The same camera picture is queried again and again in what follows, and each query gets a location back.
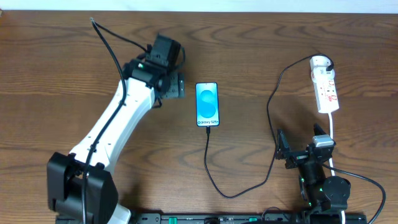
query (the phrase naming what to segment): phone screen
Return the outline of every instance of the phone screen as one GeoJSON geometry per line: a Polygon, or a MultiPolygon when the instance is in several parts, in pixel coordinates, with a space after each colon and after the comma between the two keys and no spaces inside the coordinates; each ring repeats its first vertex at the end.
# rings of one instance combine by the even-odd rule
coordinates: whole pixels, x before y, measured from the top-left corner
{"type": "Polygon", "coordinates": [[[197,83],[197,125],[218,126],[220,114],[218,111],[217,83],[197,83]]]}

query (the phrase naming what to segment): wooden table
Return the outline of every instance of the wooden table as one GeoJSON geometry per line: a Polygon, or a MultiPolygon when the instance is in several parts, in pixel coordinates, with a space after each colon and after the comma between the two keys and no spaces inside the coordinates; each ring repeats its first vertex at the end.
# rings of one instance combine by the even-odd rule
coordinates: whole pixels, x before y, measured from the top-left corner
{"type": "MultiPolygon", "coordinates": [[[[369,14],[6,11],[0,18],[0,223],[53,223],[46,163],[67,154],[107,107],[119,75],[89,18],[152,44],[156,33],[185,46],[187,97],[148,112],[114,175],[128,208],[165,213],[299,210],[297,170],[276,161],[268,183],[234,200],[203,168],[206,133],[195,124],[195,83],[218,82],[221,126],[211,132],[208,164],[235,194],[264,180],[274,143],[266,102],[290,63],[323,52],[335,61],[340,109],[333,113],[335,166],[370,177],[387,192],[377,223],[398,216],[398,19],[369,14]]],[[[137,47],[106,35],[121,64],[137,47]]],[[[296,150],[311,141],[317,113],[309,61],[285,73],[270,110],[296,150]]],[[[352,184],[349,212],[372,218],[379,189],[352,184]]]]}

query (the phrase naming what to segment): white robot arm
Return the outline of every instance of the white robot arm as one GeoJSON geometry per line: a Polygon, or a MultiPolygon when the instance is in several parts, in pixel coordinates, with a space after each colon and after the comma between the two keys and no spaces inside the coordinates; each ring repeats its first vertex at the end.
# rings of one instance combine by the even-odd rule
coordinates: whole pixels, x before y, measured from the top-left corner
{"type": "MultiPolygon", "coordinates": [[[[94,125],[94,128],[70,151],[70,154],[76,155],[76,160],[82,163],[86,161],[93,139],[101,131],[101,128],[105,125],[113,111],[115,111],[116,107],[118,107],[123,95],[121,82],[122,81],[119,82],[118,89],[112,101],[94,125]]],[[[96,146],[96,151],[93,153],[90,162],[91,166],[95,166],[98,163],[103,164],[104,170],[111,174],[114,173],[114,167],[118,161],[120,152],[129,139],[132,131],[139,120],[155,103],[155,91],[153,88],[148,88],[145,82],[136,80],[135,78],[129,78],[125,82],[127,97],[124,106],[106,129],[103,137],[96,146]]],[[[130,210],[117,204],[108,224],[127,224],[130,216],[130,210]]]]}
{"type": "MultiPolygon", "coordinates": [[[[92,22],[98,32],[97,26],[102,26],[92,22]]],[[[48,203],[51,210],[75,220],[83,218],[90,224],[127,224],[131,212],[118,204],[118,191],[112,179],[114,168],[132,131],[155,102],[159,101],[156,107],[160,107],[160,99],[184,97],[183,74],[178,69],[185,61],[185,52],[175,40],[158,35],[153,47],[149,45],[144,54],[126,63],[121,71],[109,45],[104,43],[116,62],[121,81],[87,136],[69,155],[56,152],[50,158],[48,203]],[[180,50],[183,61],[176,65],[180,50]]]]}

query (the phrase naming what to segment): power strip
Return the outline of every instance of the power strip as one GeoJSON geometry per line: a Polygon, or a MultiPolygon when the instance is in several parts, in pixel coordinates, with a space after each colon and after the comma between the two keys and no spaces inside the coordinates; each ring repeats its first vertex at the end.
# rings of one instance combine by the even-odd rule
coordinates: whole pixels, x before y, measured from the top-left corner
{"type": "Polygon", "coordinates": [[[334,81],[335,70],[326,70],[330,63],[330,60],[325,56],[314,56],[310,60],[311,79],[319,113],[331,113],[339,108],[334,81]]]}

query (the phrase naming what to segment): black wire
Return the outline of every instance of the black wire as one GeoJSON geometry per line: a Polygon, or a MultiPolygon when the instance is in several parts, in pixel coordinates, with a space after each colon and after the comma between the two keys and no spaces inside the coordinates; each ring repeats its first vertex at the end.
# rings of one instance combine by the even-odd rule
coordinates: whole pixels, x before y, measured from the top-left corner
{"type": "Polygon", "coordinates": [[[108,28],[103,27],[101,24],[99,24],[99,23],[97,23],[97,22],[95,22],[95,24],[96,24],[99,28],[103,29],[105,32],[111,34],[112,36],[117,37],[117,38],[119,38],[119,39],[121,39],[121,40],[124,40],[124,41],[126,41],[126,42],[132,43],[132,44],[136,45],[137,47],[141,48],[142,50],[144,50],[145,52],[148,52],[148,50],[147,50],[145,47],[143,47],[141,44],[138,44],[137,42],[135,42],[135,41],[133,41],[133,40],[129,40],[129,39],[125,38],[125,37],[122,37],[122,36],[120,36],[119,34],[115,34],[114,32],[110,31],[108,28]]]}
{"type": "MultiPolygon", "coordinates": [[[[264,220],[265,219],[265,217],[264,217],[264,215],[265,214],[267,214],[268,213],[268,211],[269,210],[271,210],[271,209],[273,209],[273,208],[276,208],[276,209],[278,209],[280,212],[282,211],[280,208],[278,208],[278,207],[275,207],[275,206],[273,206],[273,207],[269,207],[269,208],[267,208],[267,210],[265,210],[263,213],[262,213],[262,215],[261,215],[261,220],[264,220]]],[[[287,219],[287,221],[290,221],[288,218],[287,218],[287,216],[285,215],[285,213],[284,212],[282,212],[282,215],[287,219]]]]}
{"type": "Polygon", "coordinates": [[[182,62],[174,67],[174,71],[180,70],[184,66],[184,63],[185,63],[185,48],[181,47],[181,51],[182,51],[182,62]]]}
{"type": "Polygon", "coordinates": [[[376,214],[374,214],[373,218],[368,222],[368,224],[372,224],[378,218],[378,216],[381,213],[381,210],[384,207],[384,204],[386,203],[386,191],[384,190],[383,186],[381,184],[377,183],[376,181],[374,181],[374,180],[372,180],[370,178],[364,177],[362,175],[354,174],[354,173],[347,172],[347,171],[341,170],[341,169],[336,169],[334,167],[330,167],[330,166],[325,165],[325,164],[322,164],[322,166],[326,167],[327,169],[334,170],[334,171],[342,173],[342,174],[346,174],[346,175],[350,175],[350,176],[353,176],[353,177],[356,177],[356,178],[359,178],[359,179],[362,179],[362,180],[366,180],[366,181],[368,181],[368,182],[370,182],[370,183],[372,183],[372,184],[374,184],[374,185],[376,185],[376,186],[378,186],[380,188],[381,193],[382,193],[382,200],[381,200],[380,206],[379,206],[376,214]]]}
{"type": "Polygon", "coordinates": [[[83,212],[83,224],[87,224],[87,201],[86,201],[86,191],[87,191],[87,172],[88,172],[88,168],[90,166],[90,161],[91,161],[91,157],[93,156],[93,153],[95,152],[95,148],[96,145],[99,143],[101,136],[104,134],[106,128],[108,128],[108,126],[111,124],[113,118],[117,115],[117,113],[119,112],[119,110],[122,108],[124,101],[126,100],[126,96],[127,96],[127,90],[126,90],[126,83],[124,81],[123,78],[123,72],[122,72],[122,68],[120,67],[120,64],[118,62],[118,59],[116,58],[115,54],[113,53],[111,46],[109,46],[109,44],[107,43],[107,41],[105,40],[105,38],[102,36],[100,30],[98,29],[99,24],[97,24],[93,18],[90,18],[91,23],[94,27],[94,30],[97,32],[98,36],[101,38],[101,40],[104,42],[104,45],[106,46],[106,48],[108,49],[109,53],[111,54],[114,63],[116,64],[116,68],[119,71],[120,74],[120,79],[121,79],[121,83],[123,86],[123,96],[122,99],[118,105],[118,107],[115,109],[115,111],[113,112],[113,114],[111,115],[111,117],[108,119],[108,121],[105,123],[105,125],[103,126],[103,128],[101,129],[101,131],[98,133],[97,137],[94,140],[94,143],[90,146],[90,150],[88,151],[88,155],[87,155],[87,159],[86,159],[86,164],[84,166],[83,169],[83,185],[81,188],[81,206],[82,206],[82,212],[83,212]]]}
{"type": "Polygon", "coordinates": [[[281,79],[282,79],[282,76],[283,76],[284,72],[285,72],[287,69],[289,69],[290,67],[292,67],[293,65],[295,65],[295,64],[297,64],[297,63],[299,63],[299,62],[302,62],[302,61],[304,61],[304,60],[306,60],[306,59],[308,59],[308,58],[312,58],[312,57],[314,57],[314,56],[325,56],[325,57],[327,57],[327,58],[330,60],[330,65],[326,68],[326,70],[327,70],[327,71],[331,71],[331,70],[333,69],[334,63],[333,63],[333,61],[332,61],[328,56],[326,56],[326,55],[324,55],[324,54],[313,54],[313,55],[307,56],[307,57],[305,57],[305,58],[303,58],[303,59],[300,59],[300,60],[294,62],[293,64],[289,65],[288,67],[286,67],[286,68],[282,71],[282,73],[280,73],[278,82],[277,82],[276,87],[275,87],[275,90],[274,90],[274,91],[271,93],[271,95],[269,96],[269,99],[268,99],[268,102],[267,102],[267,117],[268,117],[269,128],[271,129],[272,138],[274,139],[274,143],[275,143],[275,151],[274,151],[274,155],[272,156],[271,164],[269,165],[267,177],[266,177],[266,179],[265,179],[263,182],[261,182],[260,184],[257,184],[257,185],[255,185],[255,186],[253,186],[253,187],[250,187],[250,188],[248,188],[248,189],[246,189],[246,190],[242,191],[241,193],[238,193],[238,194],[236,194],[236,195],[234,195],[234,196],[227,196],[227,195],[223,194],[223,193],[219,190],[219,188],[217,187],[217,185],[214,183],[213,178],[211,178],[211,175],[210,175],[210,173],[209,173],[209,170],[207,169],[206,156],[207,156],[207,149],[208,149],[209,137],[210,137],[210,127],[207,127],[207,128],[208,128],[208,131],[207,131],[207,142],[206,142],[206,149],[205,149],[205,170],[206,170],[207,175],[209,176],[209,179],[210,179],[211,183],[213,184],[214,188],[215,188],[215,189],[217,190],[217,192],[218,192],[221,196],[223,196],[224,198],[227,198],[227,199],[236,198],[236,197],[238,197],[238,196],[240,196],[240,195],[242,195],[242,194],[245,194],[246,192],[248,192],[248,191],[250,191],[250,190],[253,190],[253,189],[256,189],[256,188],[258,188],[258,187],[261,187],[262,185],[264,185],[264,184],[267,182],[267,180],[268,180],[268,178],[269,178],[269,176],[270,176],[270,174],[271,174],[272,166],[274,165],[275,156],[276,156],[277,150],[278,150],[278,145],[277,145],[277,141],[276,141],[276,138],[275,138],[274,129],[273,129],[272,123],[271,123],[271,117],[269,116],[269,103],[271,102],[271,99],[272,99],[272,97],[274,96],[275,92],[278,90],[278,87],[279,87],[279,84],[280,84],[280,81],[281,81],[281,79]]]}
{"type": "Polygon", "coordinates": [[[227,198],[227,199],[233,199],[233,198],[236,198],[236,197],[238,197],[238,196],[241,196],[242,194],[245,194],[246,192],[248,192],[248,191],[250,191],[250,190],[253,190],[253,189],[258,188],[258,187],[264,185],[264,184],[267,182],[267,180],[268,180],[268,178],[269,178],[269,176],[270,176],[270,174],[271,174],[272,165],[273,165],[273,163],[274,163],[274,161],[275,161],[275,156],[276,156],[276,152],[277,152],[276,150],[275,150],[275,152],[274,152],[274,156],[272,156],[271,165],[269,166],[269,170],[268,170],[267,177],[266,177],[266,179],[265,179],[263,182],[261,182],[260,184],[255,185],[255,186],[253,186],[253,187],[250,187],[250,188],[248,188],[248,189],[246,189],[246,190],[242,191],[241,193],[238,193],[238,194],[236,194],[236,195],[234,195],[234,196],[227,196],[227,195],[223,194],[223,193],[219,190],[219,188],[217,187],[216,183],[214,183],[214,180],[213,180],[213,178],[211,178],[211,175],[210,175],[210,173],[209,173],[209,170],[207,169],[206,157],[207,157],[207,149],[208,149],[208,145],[209,145],[209,137],[210,137],[210,133],[207,133],[207,142],[206,142],[206,149],[205,149],[205,170],[206,170],[207,175],[209,176],[209,179],[210,179],[211,183],[213,184],[214,188],[217,190],[217,192],[218,192],[221,196],[223,196],[224,198],[227,198]]]}

